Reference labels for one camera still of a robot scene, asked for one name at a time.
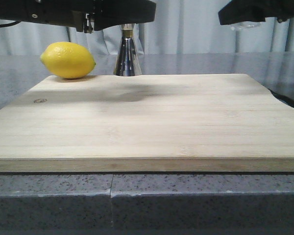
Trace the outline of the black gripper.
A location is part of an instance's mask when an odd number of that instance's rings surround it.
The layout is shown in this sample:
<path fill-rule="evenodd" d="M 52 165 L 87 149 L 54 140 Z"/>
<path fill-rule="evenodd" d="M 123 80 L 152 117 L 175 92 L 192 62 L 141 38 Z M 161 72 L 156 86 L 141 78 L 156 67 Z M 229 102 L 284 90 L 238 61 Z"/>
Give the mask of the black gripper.
<path fill-rule="evenodd" d="M 268 17 L 276 17 L 282 23 L 294 17 L 294 0 L 231 0 L 219 12 L 220 25 L 241 22 L 265 22 Z"/>
<path fill-rule="evenodd" d="M 28 22 L 95 31 L 94 0 L 0 0 L 0 28 Z"/>

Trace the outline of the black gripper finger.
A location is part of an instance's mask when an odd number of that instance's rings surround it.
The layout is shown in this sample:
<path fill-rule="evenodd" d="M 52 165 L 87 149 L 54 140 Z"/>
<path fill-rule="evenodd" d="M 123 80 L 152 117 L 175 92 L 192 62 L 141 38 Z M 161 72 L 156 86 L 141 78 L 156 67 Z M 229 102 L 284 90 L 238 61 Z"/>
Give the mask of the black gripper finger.
<path fill-rule="evenodd" d="M 155 19 L 156 3 L 151 0 L 97 0 L 94 30 L 121 24 L 142 24 Z"/>

